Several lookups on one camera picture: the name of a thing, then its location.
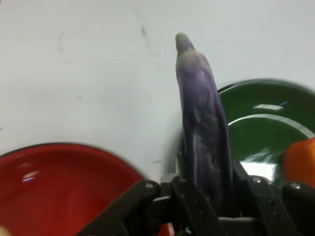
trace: orange fruit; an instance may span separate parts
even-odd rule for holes
[[[315,138],[292,144],[283,156],[284,175],[315,187]]]

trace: green plate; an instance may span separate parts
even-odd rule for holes
[[[315,136],[315,93],[279,80],[258,79],[219,90],[234,157],[249,175],[280,187],[283,152],[294,142]]]

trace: purple eggplant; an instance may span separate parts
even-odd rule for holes
[[[231,143],[211,68],[184,33],[176,35],[176,48],[184,136],[181,175],[209,198],[218,216],[234,217]]]

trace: white surface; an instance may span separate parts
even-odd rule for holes
[[[181,132],[175,34],[217,86],[273,77],[315,88],[311,0],[1,0],[0,153],[79,142],[150,178],[172,171]]]

